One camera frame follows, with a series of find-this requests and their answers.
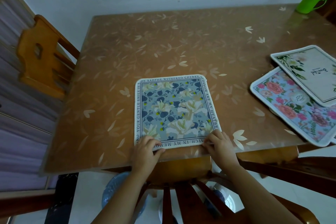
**wooden table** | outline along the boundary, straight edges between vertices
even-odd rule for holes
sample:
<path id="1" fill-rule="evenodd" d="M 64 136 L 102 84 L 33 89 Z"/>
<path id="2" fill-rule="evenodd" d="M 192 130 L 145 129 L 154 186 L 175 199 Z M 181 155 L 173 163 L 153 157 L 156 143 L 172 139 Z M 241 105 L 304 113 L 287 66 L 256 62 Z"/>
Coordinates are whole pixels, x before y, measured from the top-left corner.
<path id="1" fill-rule="evenodd" d="M 336 28 L 295 5 L 96 16 L 65 99 L 45 173 L 128 166 L 134 147 L 134 87 L 140 78 L 203 74 L 220 125 L 236 151 L 304 144 L 248 90 L 273 69 L 270 54 L 316 44 L 336 57 Z M 202 146 L 161 160 L 194 158 Z"/>

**white tile floor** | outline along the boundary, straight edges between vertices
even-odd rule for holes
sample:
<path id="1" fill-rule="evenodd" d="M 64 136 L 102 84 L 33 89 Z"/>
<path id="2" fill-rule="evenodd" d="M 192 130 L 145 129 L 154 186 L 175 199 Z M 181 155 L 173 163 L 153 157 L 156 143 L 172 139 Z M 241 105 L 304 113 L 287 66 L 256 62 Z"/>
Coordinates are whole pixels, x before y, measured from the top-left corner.
<path id="1" fill-rule="evenodd" d="M 303 156 L 336 157 L 336 146 L 321 148 L 300 155 L 300 157 Z M 272 177 L 261 179 L 257 173 L 251 172 L 251 174 L 271 193 L 311 210 L 321 224 L 335 223 L 335 198 L 331 198 Z M 69 224 L 90 224 L 101 209 L 103 190 L 112 177 L 113 175 L 109 173 L 82 172 L 79 174 Z M 236 211 L 241 210 L 243 205 L 239 196 L 233 192 L 231 192 L 230 195 L 235 202 Z M 158 205 L 162 197 L 163 192 L 159 191 L 157 198 L 149 199 L 144 213 L 136 221 L 136 224 L 160 223 Z M 182 223 L 181 214 L 179 212 L 179 204 L 174 191 L 171 192 L 171 198 L 174 215 L 177 221 Z M 15 224 L 44 224 L 45 215 L 46 210 L 23 214 L 17 216 Z"/>

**floral placemat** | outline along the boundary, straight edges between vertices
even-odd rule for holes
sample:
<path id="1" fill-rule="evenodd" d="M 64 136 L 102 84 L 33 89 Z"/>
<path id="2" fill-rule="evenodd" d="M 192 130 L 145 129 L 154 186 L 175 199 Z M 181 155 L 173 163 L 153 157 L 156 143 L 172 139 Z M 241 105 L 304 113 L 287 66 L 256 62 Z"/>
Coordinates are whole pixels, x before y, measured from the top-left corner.
<path id="1" fill-rule="evenodd" d="M 336 106 L 318 105 L 279 67 L 253 82 L 251 91 L 305 139 L 326 146 L 336 134 Z"/>
<path id="2" fill-rule="evenodd" d="M 200 145 L 217 128 L 221 129 L 204 76 L 137 81 L 135 144 L 142 136 L 150 135 L 160 140 L 164 148 Z"/>

